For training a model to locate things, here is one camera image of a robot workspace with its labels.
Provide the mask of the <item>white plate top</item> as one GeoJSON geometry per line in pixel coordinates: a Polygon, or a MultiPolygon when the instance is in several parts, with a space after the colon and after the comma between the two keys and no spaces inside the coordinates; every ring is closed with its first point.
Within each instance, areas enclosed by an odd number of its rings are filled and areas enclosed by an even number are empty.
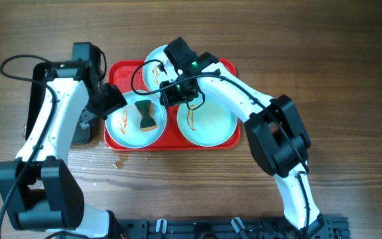
{"type": "Polygon", "coordinates": [[[155,60],[154,62],[146,64],[143,67],[142,73],[144,84],[150,92],[158,90],[161,82],[167,80],[173,82],[178,77],[172,63],[164,53],[166,47],[167,45],[163,45],[154,49],[145,59],[145,62],[155,60]],[[164,64],[166,72],[159,69],[159,62],[157,62],[157,60],[160,60],[164,64]]]}

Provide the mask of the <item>green orange sponge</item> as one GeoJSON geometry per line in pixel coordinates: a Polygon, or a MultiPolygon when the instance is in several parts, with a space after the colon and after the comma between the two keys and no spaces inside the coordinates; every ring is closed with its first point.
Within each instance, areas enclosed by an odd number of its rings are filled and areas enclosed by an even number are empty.
{"type": "Polygon", "coordinates": [[[141,131],[150,131],[157,128],[157,122],[152,117],[153,102],[150,100],[140,100],[135,102],[135,107],[141,115],[141,131]]]}

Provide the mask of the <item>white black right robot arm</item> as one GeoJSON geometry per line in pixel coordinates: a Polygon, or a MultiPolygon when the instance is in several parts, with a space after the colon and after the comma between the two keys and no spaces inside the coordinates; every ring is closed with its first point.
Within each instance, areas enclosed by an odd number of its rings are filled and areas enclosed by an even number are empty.
{"type": "Polygon", "coordinates": [[[290,225],[305,238],[319,231],[321,213],[308,182],[310,139],[294,102],[252,89],[208,52],[166,48],[164,54],[178,76],[162,83],[161,104],[173,106],[205,94],[227,106],[244,123],[254,160],[275,178],[290,225]]]}

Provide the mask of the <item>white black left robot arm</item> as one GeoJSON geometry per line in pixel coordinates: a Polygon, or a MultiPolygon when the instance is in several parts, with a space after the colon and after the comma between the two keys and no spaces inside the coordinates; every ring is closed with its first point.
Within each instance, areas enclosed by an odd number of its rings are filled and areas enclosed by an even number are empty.
{"type": "Polygon", "coordinates": [[[68,168],[68,154],[83,113],[105,119],[126,101],[117,87],[99,83],[99,68],[90,60],[45,62],[43,66],[42,76],[30,80],[41,91],[32,131],[15,160],[0,163],[0,237],[7,216],[15,230],[124,238],[110,210],[84,202],[68,168]]]}

